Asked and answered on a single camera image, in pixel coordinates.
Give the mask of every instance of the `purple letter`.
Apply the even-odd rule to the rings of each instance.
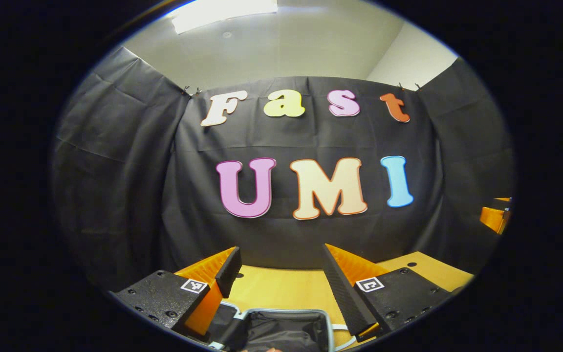
[[[360,112],[360,105],[351,99],[355,95],[350,90],[332,90],[327,94],[331,103],[329,111],[335,116],[356,116]]]
[[[240,218],[263,216],[271,207],[271,170],[277,165],[275,159],[257,158],[249,163],[255,171],[255,202],[246,204],[238,196],[238,172],[242,163],[237,161],[222,162],[217,165],[221,177],[221,202],[225,210]]]

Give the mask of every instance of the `white handle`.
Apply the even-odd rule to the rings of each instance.
[[[348,328],[344,324],[332,324],[331,329],[333,329],[333,330],[348,330]],[[339,350],[344,350],[345,348],[349,347],[355,341],[356,341],[355,336],[351,336],[351,339],[349,341],[347,341],[346,343],[344,343],[340,346],[336,346],[336,348],[333,349],[333,352],[338,352]]]

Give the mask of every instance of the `yellow letter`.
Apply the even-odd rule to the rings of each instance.
[[[201,121],[201,126],[206,127],[224,123],[227,118],[223,116],[223,110],[227,110],[227,113],[233,113],[238,106],[236,98],[240,100],[246,99],[246,91],[233,91],[232,93],[218,94],[210,97],[212,105],[210,105],[208,110],[208,116]]]
[[[270,117],[278,116],[301,116],[305,108],[301,106],[301,93],[292,89],[282,89],[268,94],[271,102],[264,105],[264,113]]]
[[[342,197],[338,212],[342,215],[359,214],[368,209],[362,199],[360,187],[360,166],[357,158],[338,160],[331,180],[327,178],[319,163],[304,159],[290,163],[290,169],[297,173],[299,181],[299,208],[292,213],[298,220],[318,218],[320,211],[314,207],[315,196],[324,212],[330,216]]]

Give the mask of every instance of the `black fabric curtain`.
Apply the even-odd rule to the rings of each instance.
[[[302,94],[299,117],[263,113],[268,94]],[[333,116],[328,92],[348,89],[361,111]],[[201,127],[215,94],[245,90],[225,123]],[[405,103],[410,122],[389,116],[379,98]],[[58,219],[72,253],[103,288],[121,290],[157,269],[177,270],[233,245],[243,263],[320,267],[323,242],[382,261],[420,250],[472,273],[498,234],[478,218],[492,198],[512,195],[510,141],[502,116],[461,60],[420,91],[326,77],[260,80],[185,94],[125,48],[107,56],[63,110],[53,154]],[[406,159],[414,201],[387,205],[385,156]],[[220,162],[243,164],[239,196],[255,199],[254,158],[277,161],[272,204],[255,219],[228,213],[219,196]],[[358,158],[367,211],[297,220],[297,174],[314,159],[331,177],[340,158]]]

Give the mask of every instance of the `ceiling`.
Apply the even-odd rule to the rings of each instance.
[[[278,0],[278,7],[182,34],[161,18],[123,45],[193,93],[281,76],[364,80],[404,25],[361,0]]]

